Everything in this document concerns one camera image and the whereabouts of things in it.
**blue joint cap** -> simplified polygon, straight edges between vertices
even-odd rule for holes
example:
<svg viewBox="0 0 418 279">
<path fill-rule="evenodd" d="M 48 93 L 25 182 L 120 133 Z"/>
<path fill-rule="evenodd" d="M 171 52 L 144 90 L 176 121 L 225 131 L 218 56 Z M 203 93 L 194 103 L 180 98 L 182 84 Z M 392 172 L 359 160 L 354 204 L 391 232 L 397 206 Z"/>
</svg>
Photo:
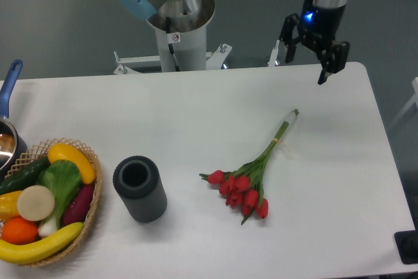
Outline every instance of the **blue joint cap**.
<svg viewBox="0 0 418 279">
<path fill-rule="evenodd" d="M 148 0 L 118 0 L 131 14 L 141 20 L 148 20 L 157 13 Z"/>
</svg>

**green leaf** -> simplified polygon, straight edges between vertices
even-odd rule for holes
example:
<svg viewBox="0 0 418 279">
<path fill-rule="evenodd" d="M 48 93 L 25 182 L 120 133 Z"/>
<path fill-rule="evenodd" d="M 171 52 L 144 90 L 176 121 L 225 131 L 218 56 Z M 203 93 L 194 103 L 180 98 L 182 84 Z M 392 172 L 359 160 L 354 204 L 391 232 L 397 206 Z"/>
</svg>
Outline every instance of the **green leaf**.
<svg viewBox="0 0 418 279">
<path fill-rule="evenodd" d="M 209 177 L 207 174 L 203 174 L 203 173 L 199 173 L 199 176 L 201 176 L 201 179 L 205 181 L 207 181 Z"/>
<path fill-rule="evenodd" d="M 60 228 L 61 217 L 81 185 L 80 171 L 73 162 L 58 160 L 39 175 L 37 184 L 47 187 L 55 197 L 54 211 L 39 226 L 39 235 L 45 237 Z"/>
<path fill-rule="evenodd" d="M 263 183 L 260 182 L 259 184 L 259 207 L 261 207 L 261 204 L 263 203 L 263 199 L 264 199 L 264 187 L 263 187 Z"/>
<path fill-rule="evenodd" d="M 251 212 L 247 216 L 244 216 L 244 219 L 241 221 L 241 225 L 244 225 L 245 222 L 248 220 L 249 217 L 251 217 L 253 213 L 254 213 L 254 208 L 251 210 Z"/>
</svg>

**toy yellow pepper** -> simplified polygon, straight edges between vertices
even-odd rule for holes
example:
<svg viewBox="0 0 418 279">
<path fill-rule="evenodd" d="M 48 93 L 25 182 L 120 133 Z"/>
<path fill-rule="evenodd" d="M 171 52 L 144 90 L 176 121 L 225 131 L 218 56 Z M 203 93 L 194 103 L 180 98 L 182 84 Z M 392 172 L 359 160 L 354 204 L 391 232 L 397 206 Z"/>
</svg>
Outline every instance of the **toy yellow pepper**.
<svg viewBox="0 0 418 279">
<path fill-rule="evenodd" d="M 15 191 L 0 195 L 0 220 L 7 221 L 18 217 L 18 197 L 22 191 Z"/>
</svg>

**metal bracket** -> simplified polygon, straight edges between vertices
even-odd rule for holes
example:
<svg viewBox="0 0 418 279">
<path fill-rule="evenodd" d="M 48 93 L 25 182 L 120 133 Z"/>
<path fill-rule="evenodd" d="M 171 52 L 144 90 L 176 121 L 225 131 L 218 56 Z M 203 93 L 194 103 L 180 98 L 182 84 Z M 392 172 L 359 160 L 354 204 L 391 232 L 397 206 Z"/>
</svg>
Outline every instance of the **metal bracket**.
<svg viewBox="0 0 418 279">
<path fill-rule="evenodd" d="M 405 113 L 411 108 L 416 107 L 418 108 L 418 78 L 413 79 L 412 86 L 415 91 L 415 93 L 412 95 L 412 97 L 406 102 L 406 104 L 402 107 L 401 110 L 396 114 L 396 116 L 393 118 L 391 124 L 389 125 L 388 131 L 392 131 L 393 128 L 398 125 L 400 120 L 405 116 Z"/>
<path fill-rule="evenodd" d="M 232 51 L 232 46 L 221 44 L 215 52 L 206 53 L 206 70 L 227 69 L 225 60 Z M 138 74 L 140 72 L 132 70 L 134 68 L 158 67 L 161 65 L 159 56 L 119 58 L 118 53 L 114 52 L 116 65 L 118 66 L 114 74 Z"/>
</svg>

